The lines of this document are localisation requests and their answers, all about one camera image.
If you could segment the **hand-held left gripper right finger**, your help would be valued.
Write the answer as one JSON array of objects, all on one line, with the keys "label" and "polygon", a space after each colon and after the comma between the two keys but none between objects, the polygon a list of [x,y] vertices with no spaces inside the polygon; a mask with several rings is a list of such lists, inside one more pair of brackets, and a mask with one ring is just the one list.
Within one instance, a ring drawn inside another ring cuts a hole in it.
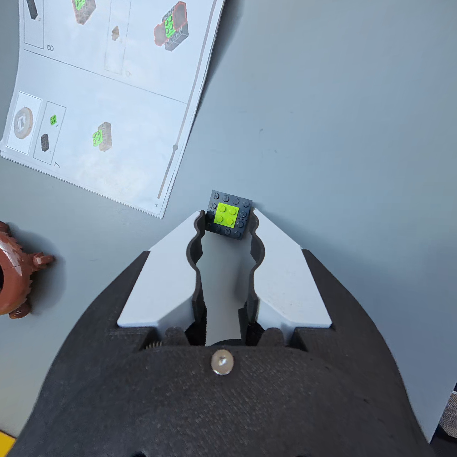
[{"label": "hand-held left gripper right finger", "polygon": [[303,250],[259,209],[248,222],[250,256],[247,299],[238,311],[242,342],[256,346],[262,334],[277,328],[286,345],[297,328],[329,329],[332,320]]}]

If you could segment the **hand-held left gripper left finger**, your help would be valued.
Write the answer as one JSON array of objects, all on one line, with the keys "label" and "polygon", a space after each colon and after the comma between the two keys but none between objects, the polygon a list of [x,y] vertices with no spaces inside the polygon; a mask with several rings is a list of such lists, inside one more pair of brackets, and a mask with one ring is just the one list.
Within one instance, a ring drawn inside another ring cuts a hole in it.
[{"label": "hand-held left gripper left finger", "polygon": [[206,344],[207,308],[197,267],[204,234],[205,212],[198,210],[149,249],[119,327],[153,327],[160,337],[178,327],[190,345]]}]

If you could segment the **black and green brick assembly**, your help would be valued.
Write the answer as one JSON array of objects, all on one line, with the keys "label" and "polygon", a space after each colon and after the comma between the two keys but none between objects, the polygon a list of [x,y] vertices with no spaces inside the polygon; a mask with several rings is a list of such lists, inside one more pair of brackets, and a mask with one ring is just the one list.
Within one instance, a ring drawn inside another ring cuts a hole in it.
[{"label": "black and green brick assembly", "polygon": [[205,216],[205,230],[240,241],[248,226],[253,201],[212,190]]}]

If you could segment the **brown round toy stand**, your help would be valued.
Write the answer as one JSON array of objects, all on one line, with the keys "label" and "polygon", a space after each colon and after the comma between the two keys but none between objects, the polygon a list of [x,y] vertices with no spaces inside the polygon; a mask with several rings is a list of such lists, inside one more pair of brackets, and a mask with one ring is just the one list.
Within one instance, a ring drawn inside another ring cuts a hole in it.
[{"label": "brown round toy stand", "polygon": [[19,319],[31,312],[28,295],[31,292],[31,276],[56,260],[43,252],[26,253],[12,236],[9,225],[0,223],[0,314]]}]

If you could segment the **white instruction booklet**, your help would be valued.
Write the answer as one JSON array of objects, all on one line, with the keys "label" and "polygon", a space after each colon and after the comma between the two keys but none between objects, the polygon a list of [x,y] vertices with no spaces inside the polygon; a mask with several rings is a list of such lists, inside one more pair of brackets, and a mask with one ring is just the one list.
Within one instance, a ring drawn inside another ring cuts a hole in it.
[{"label": "white instruction booklet", "polygon": [[224,4],[19,1],[1,156],[162,219]]}]

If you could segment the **large yellow plastic bin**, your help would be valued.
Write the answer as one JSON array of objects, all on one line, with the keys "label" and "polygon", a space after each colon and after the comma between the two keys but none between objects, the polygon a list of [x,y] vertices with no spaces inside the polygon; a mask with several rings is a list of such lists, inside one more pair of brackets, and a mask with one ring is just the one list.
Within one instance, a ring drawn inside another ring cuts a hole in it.
[{"label": "large yellow plastic bin", "polygon": [[16,442],[16,438],[0,431],[0,456],[6,457]]}]

